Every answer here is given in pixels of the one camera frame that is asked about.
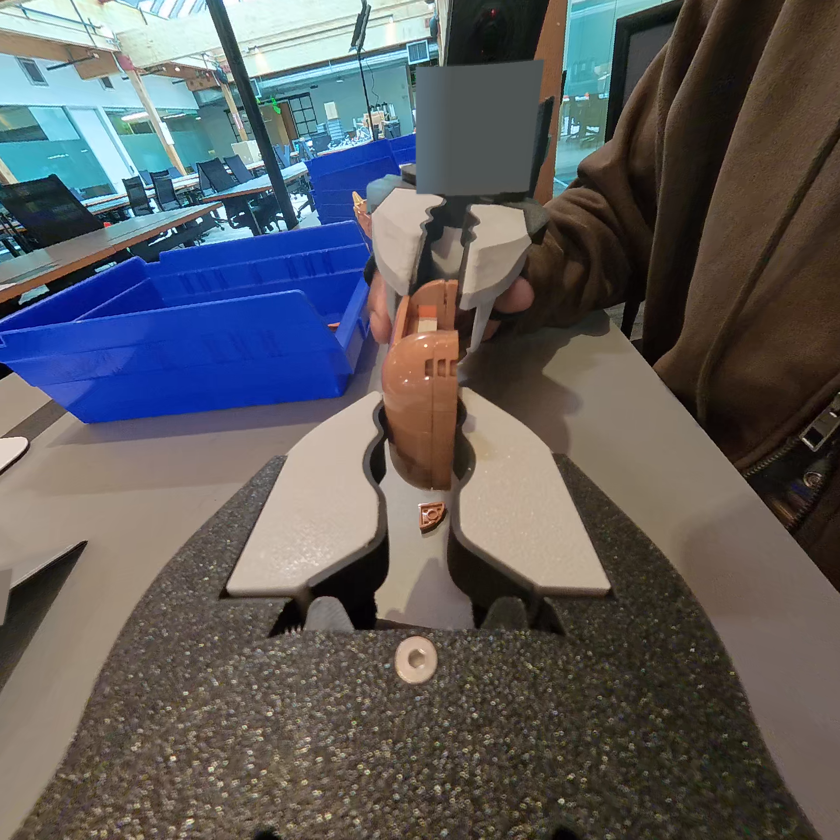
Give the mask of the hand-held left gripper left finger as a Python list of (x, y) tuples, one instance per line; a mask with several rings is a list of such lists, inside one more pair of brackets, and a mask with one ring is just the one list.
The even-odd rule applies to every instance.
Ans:
[(232, 597), (365, 597), (388, 571), (382, 394), (371, 392), (287, 455), (226, 584)]

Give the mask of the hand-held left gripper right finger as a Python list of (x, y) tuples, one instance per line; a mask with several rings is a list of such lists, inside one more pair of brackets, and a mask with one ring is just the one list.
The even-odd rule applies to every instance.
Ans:
[(604, 596), (611, 583), (551, 449), (528, 426), (462, 391), (449, 554), (468, 596)]

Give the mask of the row of black office chairs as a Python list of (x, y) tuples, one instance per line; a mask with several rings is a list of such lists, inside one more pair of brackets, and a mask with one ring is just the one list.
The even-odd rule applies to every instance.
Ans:
[(141, 171), (135, 177), (123, 180), (126, 207), (134, 216), (184, 208), (255, 179), (255, 174), (236, 155), (222, 161), (212, 159), (198, 163), (194, 169), (194, 173), (186, 175), (181, 175), (174, 167)]

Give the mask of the black light stand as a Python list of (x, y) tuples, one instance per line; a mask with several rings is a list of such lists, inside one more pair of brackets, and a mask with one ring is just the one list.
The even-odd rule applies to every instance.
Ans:
[(364, 68), (362, 62), (362, 50), (364, 48), (364, 40), (366, 35), (366, 29), (370, 20), (371, 16), (371, 5), (367, 1), (361, 1), (361, 8), (360, 12), (355, 21), (355, 25), (353, 28), (353, 35), (351, 39), (350, 45), (350, 52), (355, 53), (355, 57), (357, 59), (357, 63), (360, 70), (360, 77), (362, 81), (362, 88), (364, 93), (364, 100), (365, 100), (365, 110), (366, 110), (366, 117), (367, 117), (367, 127), (369, 133), (371, 135), (371, 139), (373, 141), (378, 140), (378, 133), (377, 128), (375, 127), (375, 122), (373, 120), (372, 112), (371, 112), (371, 101), (369, 97), (368, 88), (366, 85), (366, 79), (364, 75)]

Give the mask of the person's right forearm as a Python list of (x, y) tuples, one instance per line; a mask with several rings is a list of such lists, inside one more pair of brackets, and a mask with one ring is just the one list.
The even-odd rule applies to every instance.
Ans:
[(657, 167), (655, 152), (652, 134), (616, 133), (548, 203), (523, 270), (534, 297), (520, 333), (570, 327), (638, 293), (646, 353), (676, 344), (721, 163), (701, 146), (667, 149)]

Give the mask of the wooden post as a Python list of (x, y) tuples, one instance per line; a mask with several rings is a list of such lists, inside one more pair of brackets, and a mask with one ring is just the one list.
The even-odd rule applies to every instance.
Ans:
[(563, 96), (565, 47), (569, 27), (569, 1), (550, 1), (541, 36), (545, 36), (540, 43), (545, 47), (544, 79), (547, 87), (544, 91), (554, 96), (559, 103)]

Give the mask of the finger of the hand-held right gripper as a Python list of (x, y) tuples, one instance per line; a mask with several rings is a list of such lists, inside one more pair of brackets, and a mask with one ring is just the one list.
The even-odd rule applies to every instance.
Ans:
[(392, 191), (372, 214), (372, 244), (377, 269), (389, 288), (392, 323), (398, 299), (419, 288), (427, 226), (437, 206), (435, 194)]
[(467, 206), (464, 234), (458, 290), (460, 308), (475, 313), (470, 354), (482, 343), (495, 301), (519, 276), (530, 234), (520, 206), (477, 203)]

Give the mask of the large blue plastic bin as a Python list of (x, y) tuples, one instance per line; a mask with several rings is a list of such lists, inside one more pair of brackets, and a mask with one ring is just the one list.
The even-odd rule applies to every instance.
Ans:
[(5, 318), (2, 362), (85, 424), (339, 397), (369, 255), (345, 221), (133, 257)]

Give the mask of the brown rounded lego assembly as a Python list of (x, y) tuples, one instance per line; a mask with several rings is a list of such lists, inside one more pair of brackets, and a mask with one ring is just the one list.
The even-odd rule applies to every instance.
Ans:
[(433, 280), (400, 302), (385, 356), (382, 389), (392, 457), (417, 488), (452, 484), (459, 333), (458, 282)]

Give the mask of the black ceiling pole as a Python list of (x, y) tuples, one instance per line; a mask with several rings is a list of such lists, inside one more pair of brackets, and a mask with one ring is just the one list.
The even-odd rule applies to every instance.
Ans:
[(291, 203), (286, 188), (284, 176), (281, 172), (270, 136), (263, 120), (257, 97), (250, 85), (244, 59), (240, 52), (234, 28), (230, 23), (226, 6), (223, 1), (207, 1), (207, 8), (213, 20), (213, 25), (226, 57), (229, 69), (233, 75), (241, 102), (248, 116), (248, 121), (257, 142), (261, 159), (266, 168), (272, 192), (277, 200), (283, 221), (287, 230), (298, 226), (298, 217)]

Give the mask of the black desk monitor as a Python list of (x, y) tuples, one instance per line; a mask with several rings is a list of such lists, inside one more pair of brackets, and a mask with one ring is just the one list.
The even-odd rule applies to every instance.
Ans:
[(56, 174), (1, 185), (1, 204), (46, 248), (102, 230), (103, 225)]

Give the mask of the stacked blue plastic bins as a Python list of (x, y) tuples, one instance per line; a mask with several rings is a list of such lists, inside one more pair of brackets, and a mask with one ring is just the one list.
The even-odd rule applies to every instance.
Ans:
[(401, 165), (416, 162), (414, 133), (394, 140), (351, 145), (307, 162), (311, 197), (321, 225), (355, 221), (353, 193), (366, 197), (370, 182), (400, 175)]

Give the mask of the black mesh chair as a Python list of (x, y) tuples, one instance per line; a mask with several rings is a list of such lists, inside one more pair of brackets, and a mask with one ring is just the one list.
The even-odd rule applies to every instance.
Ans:
[(537, 197), (539, 175), (549, 151), (554, 103), (555, 97), (551, 96), (542, 100), (538, 107), (530, 181), (530, 195), (533, 198)]

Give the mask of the wooden office desk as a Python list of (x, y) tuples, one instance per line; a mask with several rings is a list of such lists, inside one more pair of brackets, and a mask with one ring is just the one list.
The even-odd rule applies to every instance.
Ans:
[[(283, 182), (286, 186), (293, 185), (297, 182), (307, 182), (309, 171), (305, 163), (294, 164), (293, 166), (284, 168), (280, 171)], [(243, 184), (237, 184), (222, 192), (216, 192), (211, 195), (202, 196), (201, 203), (215, 203), (222, 202), (229, 198), (240, 196), (249, 196), (252, 194), (272, 192), (273, 186), (271, 184), (268, 174), (256, 177)]]
[(122, 250), (142, 243), (167, 229), (209, 215), (221, 206), (222, 202), (212, 201), (149, 216), (133, 217), (3, 262), (1, 302), (17, 298), (31, 289), (65, 277), (72, 271), (110, 259)]

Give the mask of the large black monitor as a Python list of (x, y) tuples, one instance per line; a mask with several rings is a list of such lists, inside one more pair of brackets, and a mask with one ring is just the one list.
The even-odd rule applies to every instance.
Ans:
[(609, 141), (628, 99), (659, 51), (667, 44), (683, 5), (662, 3), (616, 21), (604, 141)]

